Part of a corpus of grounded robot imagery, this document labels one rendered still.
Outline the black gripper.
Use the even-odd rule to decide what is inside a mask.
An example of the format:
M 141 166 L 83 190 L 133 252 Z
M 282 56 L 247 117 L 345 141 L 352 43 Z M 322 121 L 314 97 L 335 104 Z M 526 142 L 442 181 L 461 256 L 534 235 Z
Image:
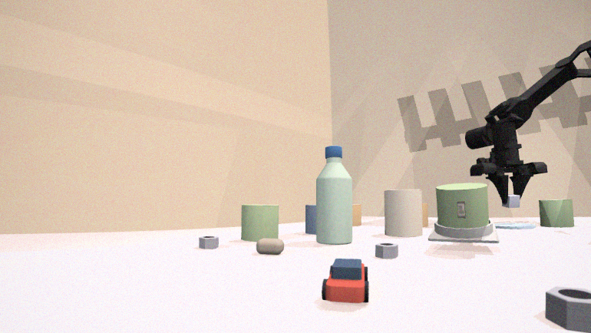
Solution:
M 508 200 L 508 179 L 509 175 L 513 182 L 513 194 L 521 196 L 526 188 L 530 177 L 534 174 L 548 173 L 547 165 L 544 162 L 532 162 L 523 164 L 519 158 L 519 149 L 522 148 L 516 140 L 504 140 L 494 143 L 491 152 L 495 152 L 496 163 L 477 163 L 470 168 L 470 176 L 482 176 L 488 174 L 486 179 L 494 183 L 503 204 Z M 506 167 L 506 168 L 502 168 Z

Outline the red toy car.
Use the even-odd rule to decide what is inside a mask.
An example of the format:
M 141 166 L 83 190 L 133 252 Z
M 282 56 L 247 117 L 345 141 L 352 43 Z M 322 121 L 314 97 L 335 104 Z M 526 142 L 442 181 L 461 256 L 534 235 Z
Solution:
M 322 299 L 330 302 L 368 303 L 368 267 L 360 259 L 335 259 L 329 278 L 322 281 Z

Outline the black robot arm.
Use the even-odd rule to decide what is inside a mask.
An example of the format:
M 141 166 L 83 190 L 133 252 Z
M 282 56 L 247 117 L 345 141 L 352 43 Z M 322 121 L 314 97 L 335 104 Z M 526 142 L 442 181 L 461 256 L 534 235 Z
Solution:
M 573 61 L 578 55 L 587 51 L 591 58 L 591 40 L 578 46 L 568 57 L 558 61 L 550 72 L 532 85 L 519 97 L 512 97 L 497 105 L 484 118 L 485 127 L 469 130 L 465 133 L 467 146 L 471 149 L 493 146 L 496 142 L 516 140 L 516 130 L 529 118 L 533 109 L 559 89 L 567 81 L 578 77 L 591 77 L 591 69 L 577 69 Z M 496 121 L 497 116 L 499 118 Z

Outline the grey hex nut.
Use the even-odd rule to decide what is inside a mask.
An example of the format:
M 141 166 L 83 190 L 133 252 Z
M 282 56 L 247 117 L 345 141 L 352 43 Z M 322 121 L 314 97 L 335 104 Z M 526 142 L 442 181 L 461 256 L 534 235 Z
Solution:
M 546 292 L 546 319 L 566 329 L 591 333 L 591 291 L 555 286 Z
M 390 242 L 376 244 L 375 257 L 380 259 L 396 259 L 398 257 L 398 244 Z
M 199 237 L 199 248 L 201 249 L 216 249 L 219 248 L 219 237 L 202 236 Z

